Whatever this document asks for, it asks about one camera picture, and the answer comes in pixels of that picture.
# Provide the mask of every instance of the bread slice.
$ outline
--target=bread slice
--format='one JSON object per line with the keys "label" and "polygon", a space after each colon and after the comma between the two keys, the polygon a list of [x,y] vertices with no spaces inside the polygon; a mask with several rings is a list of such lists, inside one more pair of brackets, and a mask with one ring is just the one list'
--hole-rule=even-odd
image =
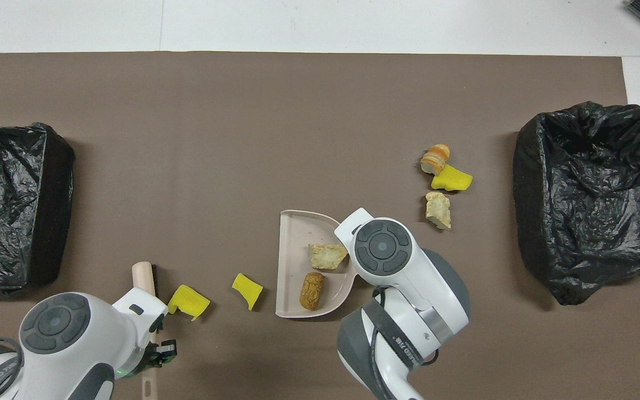
{"label": "bread slice", "polygon": [[336,270],[347,256],[341,244],[309,244],[310,265],[317,270]]}
{"label": "bread slice", "polygon": [[426,219],[432,221],[439,229],[451,228],[451,202],[441,192],[426,193]]}

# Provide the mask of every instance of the wooden handle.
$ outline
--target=wooden handle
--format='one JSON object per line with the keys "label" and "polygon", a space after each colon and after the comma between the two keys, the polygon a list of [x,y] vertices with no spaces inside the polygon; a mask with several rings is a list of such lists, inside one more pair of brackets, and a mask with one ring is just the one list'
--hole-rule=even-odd
{"label": "wooden handle", "polygon": [[[143,289],[152,296],[154,292],[154,276],[152,275],[152,264],[142,261],[132,266],[132,286]],[[157,400],[157,370],[153,368],[140,372],[142,377],[142,400]]]}
{"label": "wooden handle", "polygon": [[157,296],[154,292],[154,276],[152,275],[152,264],[141,261],[132,266],[132,286],[143,289],[152,296]]}

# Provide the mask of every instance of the bread piece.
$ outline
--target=bread piece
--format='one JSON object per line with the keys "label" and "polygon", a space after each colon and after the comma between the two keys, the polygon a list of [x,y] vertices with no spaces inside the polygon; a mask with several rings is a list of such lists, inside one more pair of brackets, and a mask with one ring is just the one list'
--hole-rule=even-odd
{"label": "bread piece", "polygon": [[336,270],[347,256],[341,244],[309,244],[310,265],[317,270]]}
{"label": "bread piece", "polygon": [[432,221],[439,229],[451,228],[451,202],[441,192],[426,193],[426,219]]}
{"label": "bread piece", "polygon": [[446,162],[451,157],[451,151],[446,144],[437,144],[429,147],[429,150],[421,157],[421,170],[427,174],[438,175],[444,169]]}
{"label": "bread piece", "polygon": [[303,288],[300,290],[300,306],[310,311],[315,311],[320,306],[320,294],[322,294],[325,276],[318,272],[312,272],[305,276]]}

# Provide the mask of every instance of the food scrap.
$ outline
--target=food scrap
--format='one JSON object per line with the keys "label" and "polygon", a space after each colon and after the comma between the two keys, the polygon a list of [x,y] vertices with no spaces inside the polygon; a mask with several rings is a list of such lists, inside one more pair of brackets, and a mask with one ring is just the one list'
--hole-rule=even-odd
{"label": "food scrap", "polygon": [[309,244],[310,265],[317,270],[336,270],[347,256],[341,244]]}
{"label": "food scrap", "polygon": [[426,193],[426,219],[432,221],[439,229],[451,228],[451,202],[441,192]]}
{"label": "food scrap", "polygon": [[258,296],[260,296],[261,291],[263,291],[263,286],[260,286],[260,284],[257,284],[249,278],[246,278],[242,273],[236,275],[236,279],[234,279],[231,287],[239,291],[241,296],[246,299],[249,311],[253,309],[254,304],[256,304],[256,301],[258,300]]}
{"label": "food scrap", "polygon": [[466,190],[471,182],[473,182],[472,176],[446,164],[441,174],[436,175],[431,181],[431,189]]}
{"label": "food scrap", "polygon": [[206,307],[211,304],[208,298],[205,298],[199,293],[196,293],[194,289],[190,288],[186,284],[180,284],[179,288],[174,292],[172,298],[167,304],[170,314],[175,314],[177,309],[185,314],[190,314],[195,321],[201,313],[206,311]]}
{"label": "food scrap", "polygon": [[320,294],[325,281],[325,276],[321,273],[312,272],[305,276],[303,288],[300,290],[300,305],[315,311],[320,306]]}

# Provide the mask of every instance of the circular button panel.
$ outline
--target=circular button panel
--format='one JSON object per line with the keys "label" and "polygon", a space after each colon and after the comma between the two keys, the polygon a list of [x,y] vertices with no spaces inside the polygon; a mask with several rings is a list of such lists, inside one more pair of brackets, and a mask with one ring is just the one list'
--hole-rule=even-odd
{"label": "circular button panel", "polygon": [[376,219],[357,232],[355,254],[362,268],[373,275],[388,276],[401,271],[411,256],[409,233],[399,223]]}
{"label": "circular button panel", "polygon": [[36,354],[53,354],[74,344],[91,321],[88,300],[62,293],[37,304],[21,322],[21,344]]}

